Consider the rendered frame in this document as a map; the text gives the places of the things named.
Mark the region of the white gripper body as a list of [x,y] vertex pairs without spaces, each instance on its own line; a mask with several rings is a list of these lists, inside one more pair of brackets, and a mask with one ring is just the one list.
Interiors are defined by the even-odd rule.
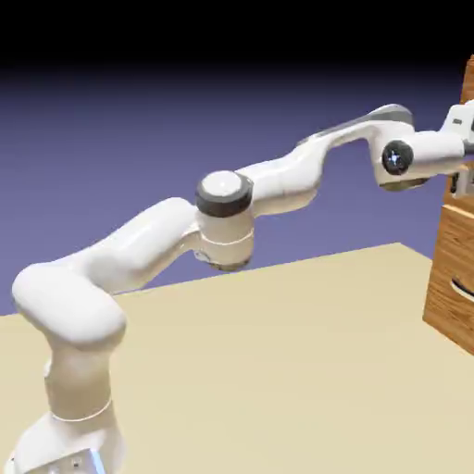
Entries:
[[457,169],[451,176],[449,194],[454,199],[474,195],[474,168],[462,165]]

